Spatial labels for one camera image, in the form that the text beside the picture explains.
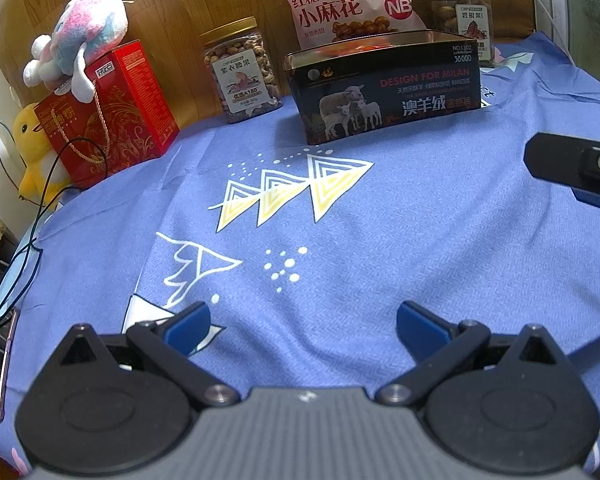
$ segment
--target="blue gripper pad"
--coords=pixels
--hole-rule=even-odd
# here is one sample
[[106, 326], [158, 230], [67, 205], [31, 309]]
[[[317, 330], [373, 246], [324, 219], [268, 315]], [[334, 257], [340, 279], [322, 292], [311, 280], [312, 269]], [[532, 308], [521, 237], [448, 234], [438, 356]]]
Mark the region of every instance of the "blue gripper pad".
[[162, 340], [183, 355], [189, 356], [209, 333], [211, 312], [205, 303], [191, 312], [181, 313], [176, 319], [168, 320]]
[[584, 202], [585, 204], [600, 208], [600, 195], [581, 189], [572, 188], [571, 190], [573, 191], [574, 197], [576, 197], [579, 202]]
[[398, 338], [417, 363], [449, 343], [455, 326], [412, 301], [398, 307], [396, 325]]

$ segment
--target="plastic jar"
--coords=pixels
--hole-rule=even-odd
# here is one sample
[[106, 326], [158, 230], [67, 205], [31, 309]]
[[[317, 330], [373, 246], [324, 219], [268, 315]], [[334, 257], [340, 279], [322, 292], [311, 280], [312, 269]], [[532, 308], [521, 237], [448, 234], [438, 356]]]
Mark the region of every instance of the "plastic jar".
[[229, 123], [282, 106], [280, 87], [253, 16], [205, 32], [200, 41]]
[[433, 27], [478, 41], [480, 64], [493, 64], [491, 0], [430, 0]]

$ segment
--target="pink blue plush unicorn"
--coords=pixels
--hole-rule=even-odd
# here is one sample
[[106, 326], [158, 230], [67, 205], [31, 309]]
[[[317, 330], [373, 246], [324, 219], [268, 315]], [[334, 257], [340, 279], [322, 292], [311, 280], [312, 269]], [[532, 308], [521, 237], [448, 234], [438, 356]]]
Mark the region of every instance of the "pink blue plush unicorn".
[[[78, 101], [90, 103], [95, 86], [84, 69], [118, 46], [127, 27], [122, 0], [71, 0], [51, 36], [33, 42], [34, 59], [24, 69], [24, 83], [32, 87], [43, 82], [57, 94], [71, 90]], [[67, 76], [71, 85], [63, 86]]]

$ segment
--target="red gift box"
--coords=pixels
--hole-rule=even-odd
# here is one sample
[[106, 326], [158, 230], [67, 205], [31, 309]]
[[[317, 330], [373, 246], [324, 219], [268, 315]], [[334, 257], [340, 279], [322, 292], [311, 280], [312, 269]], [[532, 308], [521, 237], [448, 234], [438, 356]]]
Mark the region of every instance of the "red gift box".
[[[111, 50], [85, 74], [96, 87], [91, 103], [81, 103], [71, 92], [53, 93], [35, 108], [56, 152], [75, 137], [91, 139], [106, 154], [107, 176], [164, 155], [179, 129], [140, 42]], [[105, 176], [102, 153], [90, 142], [72, 142], [60, 159], [79, 187]]]

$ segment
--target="gold jar lid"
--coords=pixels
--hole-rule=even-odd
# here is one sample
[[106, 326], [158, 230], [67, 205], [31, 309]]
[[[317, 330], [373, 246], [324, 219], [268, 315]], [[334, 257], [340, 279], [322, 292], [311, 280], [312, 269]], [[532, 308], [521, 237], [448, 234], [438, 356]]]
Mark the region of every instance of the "gold jar lid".
[[200, 41], [202, 41], [203, 46], [207, 46], [212, 43], [217, 43], [220, 40], [224, 40], [224, 38], [228, 38], [229, 36], [240, 34], [245, 30], [256, 28], [257, 26], [258, 22], [256, 22], [256, 19], [253, 16], [250, 16], [248, 18], [238, 20], [237, 22], [227, 23], [222, 27], [215, 28], [214, 30], [210, 30], [204, 34], [200, 34]]

